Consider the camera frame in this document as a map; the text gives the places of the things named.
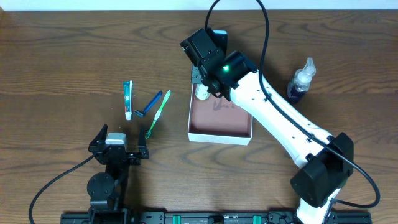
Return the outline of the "white shampoo tube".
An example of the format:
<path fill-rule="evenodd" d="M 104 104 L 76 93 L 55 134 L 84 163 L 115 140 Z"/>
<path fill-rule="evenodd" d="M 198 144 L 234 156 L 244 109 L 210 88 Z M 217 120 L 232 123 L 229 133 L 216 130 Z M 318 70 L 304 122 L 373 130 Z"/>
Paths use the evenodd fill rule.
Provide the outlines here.
<path fill-rule="evenodd" d="M 207 100 L 210 97 L 208 87 L 203 84 L 196 84 L 195 96 L 198 100 Z"/>

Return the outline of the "blue disposable razor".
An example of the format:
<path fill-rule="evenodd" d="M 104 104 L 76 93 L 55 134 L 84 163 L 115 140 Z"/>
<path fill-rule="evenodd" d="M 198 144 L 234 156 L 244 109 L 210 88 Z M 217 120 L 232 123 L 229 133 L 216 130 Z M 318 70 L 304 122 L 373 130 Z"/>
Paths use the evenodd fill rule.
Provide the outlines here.
<path fill-rule="evenodd" d="M 143 118 L 146 113 L 155 105 L 155 103 L 159 100 L 159 98 L 162 96 L 162 91 L 159 91 L 153 99 L 150 100 L 150 102 L 146 105 L 146 107 L 142 110 L 134 110 L 134 114 L 137 115 L 140 118 Z"/>

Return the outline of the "green white toothbrush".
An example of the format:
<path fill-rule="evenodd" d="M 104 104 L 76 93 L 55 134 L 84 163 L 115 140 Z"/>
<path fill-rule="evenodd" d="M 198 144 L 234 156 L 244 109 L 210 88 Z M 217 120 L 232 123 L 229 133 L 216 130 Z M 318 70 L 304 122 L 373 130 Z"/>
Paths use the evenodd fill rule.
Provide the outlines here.
<path fill-rule="evenodd" d="M 165 96 L 164 96 L 164 99 L 163 99 L 163 101 L 162 101 L 162 104 L 160 105 L 159 109 L 157 110 L 157 112 L 156 112 L 156 114 L 155 114 L 155 116 L 154 116 L 154 120 L 153 120 L 151 126 L 150 126 L 149 130 L 146 132 L 146 135 L 145 135 L 145 138 L 146 138 L 146 139 L 149 139 L 149 138 L 150 138 L 150 136 L 151 136 L 151 134 L 152 134 L 152 129 L 154 128 L 154 126 L 155 126 L 157 120 L 160 118 L 160 116 L 161 116 L 161 114 L 162 114 L 162 110 L 163 110 L 165 104 L 168 102 L 168 100 L 169 100 L 169 98 L 170 98 L 170 96 L 171 96 L 171 92 L 172 92 L 171 90 L 168 90 L 168 91 L 166 92 L 166 94 L 165 94 Z"/>

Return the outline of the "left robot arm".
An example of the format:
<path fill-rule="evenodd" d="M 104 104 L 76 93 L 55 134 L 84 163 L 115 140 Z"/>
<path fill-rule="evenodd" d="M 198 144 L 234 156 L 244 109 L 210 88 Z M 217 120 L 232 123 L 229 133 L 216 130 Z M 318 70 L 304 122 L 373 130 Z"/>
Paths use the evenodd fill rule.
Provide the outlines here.
<path fill-rule="evenodd" d="M 129 168 L 139 166 L 141 160 L 149 158 L 145 129 L 138 137 L 138 151 L 127 152 L 127 137 L 123 133 L 108 133 L 108 126 L 90 142 L 88 151 L 105 171 L 95 174 L 87 183 L 90 196 L 89 224 L 139 223 L 139 215 L 124 203 Z"/>

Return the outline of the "dark blue spray bottle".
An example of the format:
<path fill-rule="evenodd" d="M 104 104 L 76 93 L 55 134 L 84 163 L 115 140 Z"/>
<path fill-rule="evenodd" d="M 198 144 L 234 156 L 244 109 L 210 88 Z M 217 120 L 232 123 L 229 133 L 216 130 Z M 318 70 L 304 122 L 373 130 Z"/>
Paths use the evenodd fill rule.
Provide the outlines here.
<path fill-rule="evenodd" d="M 287 96 L 291 103 L 298 103 L 300 99 L 309 91 L 312 78 L 316 74 L 313 59 L 309 57 L 303 69 L 298 69 L 289 81 Z"/>

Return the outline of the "green toothpaste tube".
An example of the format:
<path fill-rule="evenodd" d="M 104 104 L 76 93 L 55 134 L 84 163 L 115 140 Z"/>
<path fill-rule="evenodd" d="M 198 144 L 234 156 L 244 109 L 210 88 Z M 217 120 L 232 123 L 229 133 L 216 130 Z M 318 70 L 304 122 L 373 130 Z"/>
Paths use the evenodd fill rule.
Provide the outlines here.
<path fill-rule="evenodd" d="M 132 80 L 123 82 L 124 114 L 127 121 L 132 120 L 132 89 L 133 89 Z"/>

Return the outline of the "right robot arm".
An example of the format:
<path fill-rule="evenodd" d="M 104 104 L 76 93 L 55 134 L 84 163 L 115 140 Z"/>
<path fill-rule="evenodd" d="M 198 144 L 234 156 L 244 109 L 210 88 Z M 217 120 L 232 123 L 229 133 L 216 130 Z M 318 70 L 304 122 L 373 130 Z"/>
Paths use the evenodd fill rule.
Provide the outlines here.
<path fill-rule="evenodd" d="M 353 142 L 336 137 L 301 115 L 281 97 L 244 54 L 226 54 L 226 44 L 211 29 L 200 29 L 180 43 L 208 92 L 232 101 L 280 142 L 299 167 L 290 184 L 300 197 L 302 223 L 322 223 L 338 192 L 353 174 Z"/>

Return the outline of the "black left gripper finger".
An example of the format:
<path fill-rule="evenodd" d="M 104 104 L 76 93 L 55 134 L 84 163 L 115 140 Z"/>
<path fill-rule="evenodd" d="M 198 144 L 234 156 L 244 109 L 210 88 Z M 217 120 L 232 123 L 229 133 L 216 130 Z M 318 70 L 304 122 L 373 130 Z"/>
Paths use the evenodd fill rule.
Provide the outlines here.
<path fill-rule="evenodd" d="M 88 151 L 97 152 L 100 149 L 100 147 L 105 144 L 107 133 L 108 133 L 108 125 L 104 124 L 100 132 L 89 143 Z"/>
<path fill-rule="evenodd" d="M 149 158 L 149 150 L 146 143 L 146 130 L 143 126 L 140 128 L 139 132 L 138 149 L 141 159 Z"/>

